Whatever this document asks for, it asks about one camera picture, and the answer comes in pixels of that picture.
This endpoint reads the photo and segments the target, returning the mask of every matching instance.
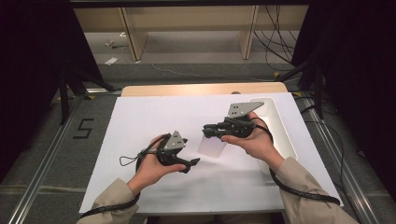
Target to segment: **person's right hand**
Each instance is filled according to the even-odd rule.
[[[260,119],[255,119],[258,118],[256,113],[250,112],[248,117],[256,122],[256,124],[267,128],[265,122]],[[221,137],[221,140],[229,144],[239,146],[243,148],[250,156],[265,161],[274,172],[276,172],[277,168],[284,160],[284,158],[275,149],[268,133],[259,128],[255,128],[250,136],[246,138],[224,135]]]

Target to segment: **gray carpet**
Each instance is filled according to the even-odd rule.
[[[287,68],[285,64],[273,64],[273,66]],[[99,65],[105,81],[116,87],[179,83],[253,82],[256,81],[255,79],[274,79],[274,70],[265,64],[158,64],[157,67],[185,75],[158,71],[151,64]],[[287,82],[289,90],[296,89],[295,83],[296,81]],[[96,86],[87,83],[87,87]],[[78,209],[88,186],[116,98],[117,95],[97,95],[93,100],[84,100],[78,107],[61,148],[25,219],[25,223],[56,222],[62,224],[75,223],[78,220]],[[341,146],[341,143],[344,146],[345,160],[350,165],[365,195],[380,218],[380,223],[396,223],[395,202],[388,196],[367,160],[357,155],[358,147],[342,119],[336,115],[332,102],[324,101],[324,103],[328,104],[323,106],[326,111],[324,113],[325,121],[341,137],[341,139],[337,139],[337,135],[334,134],[338,146]],[[296,104],[301,110],[305,108],[304,99],[296,100]],[[308,113],[310,112],[303,114],[305,120],[310,120]],[[90,127],[92,131],[88,138],[76,139],[74,137],[85,134],[85,132],[78,131],[82,119],[93,119],[84,122],[84,125],[87,125],[84,127]],[[35,170],[50,146],[59,128],[60,120],[60,102],[55,97],[48,115],[37,129],[35,138],[32,139],[31,147],[22,152],[0,186],[0,210],[2,211],[0,213],[0,223],[7,223],[9,215],[18,203],[25,187],[33,178]],[[307,123],[308,130],[333,181],[339,183],[340,174],[315,125],[317,124]],[[345,210],[354,217],[353,210],[346,200],[348,195],[345,195],[341,190],[339,192],[346,205]],[[131,223],[140,224],[143,220],[143,217],[134,217]]]

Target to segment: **person's left hand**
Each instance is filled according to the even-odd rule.
[[[161,137],[161,135],[154,138],[151,143],[159,137]],[[155,144],[153,148],[157,148],[160,143],[161,141]],[[142,163],[140,163],[139,169],[134,177],[128,182],[128,186],[134,195],[137,195],[143,188],[157,183],[164,175],[184,169],[186,169],[186,166],[183,164],[164,166],[160,164],[156,154],[147,154],[145,158],[143,158]]]

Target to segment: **gray floor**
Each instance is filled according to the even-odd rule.
[[[288,32],[282,35],[288,44],[293,45],[293,38]],[[87,34],[105,81],[117,87],[271,81],[274,73],[285,73],[278,69],[292,68],[274,54],[267,54],[268,63],[277,69],[270,68],[265,61],[265,49],[256,37],[253,38],[249,60],[242,60],[235,32],[153,33],[149,35],[146,51],[140,62],[131,60],[128,48],[112,49],[105,46],[109,38],[115,40],[114,46],[126,44],[125,37],[120,34]],[[276,51],[283,52],[283,49],[277,46]],[[119,60],[112,65],[103,64],[111,57]],[[295,78],[298,77],[286,82],[290,91],[296,89],[298,80],[294,80]],[[91,83],[87,83],[87,86],[95,87]],[[93,100],[86,99],[79,104],[24,223],[75,223],[78,220],[78,209],[117,97],[115,94],[96,95]],[[299,99],[296,104],[303,110],[308,101]],[[337,146],[343,146],[345,161],[378,217],[378,223],[396,223],[395,202],[389,197],[367,160],[357,155],[358,147],[342,118],[337,116],[331,100],[325,100],[324,103],[324,120],[332,127],[332,136]],[[312,113],[312,110],[303,113],[303,118],[311,120]],[[7,223],[9,220],[60,128],[60,119],[60,102],[54,97],[46,119],[32,139],[31,147],[22,152],[0,186],[0,223]],[[81,135],[78,125],[82,119],[93,119],[88,123],[92,132],[87,139],[75,139],[75,136]],[[332,160],[331,152],[318,133],[317,124],[306,125],[329,174],[339,184],[340,173]],[[345,210],[354,217],[346,198],[349,193],[345,195],[341,190],[339,192],[346,205]],[[143,220],[143,217],[134,217],[131,223],[142,223]]]

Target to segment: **sleeve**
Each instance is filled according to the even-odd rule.
[[[105,189],[95,200],[92,208],[106,205],[128,203],[134,198],[131,189],[121,179],[116,179]],[[105,223],[129,223],[131,217],[136,213],[138,206],[135,204],[124,210],[104,212],[92,216],[84,217],[78,224],[105,224]]]
[[[276,171],[276,178],[284,185],[299,191],[329,195],[293,158],[287,158],[282,162]],[[301,198],[282,189],[280,195],[290,223],[358,223],[337,204]]]

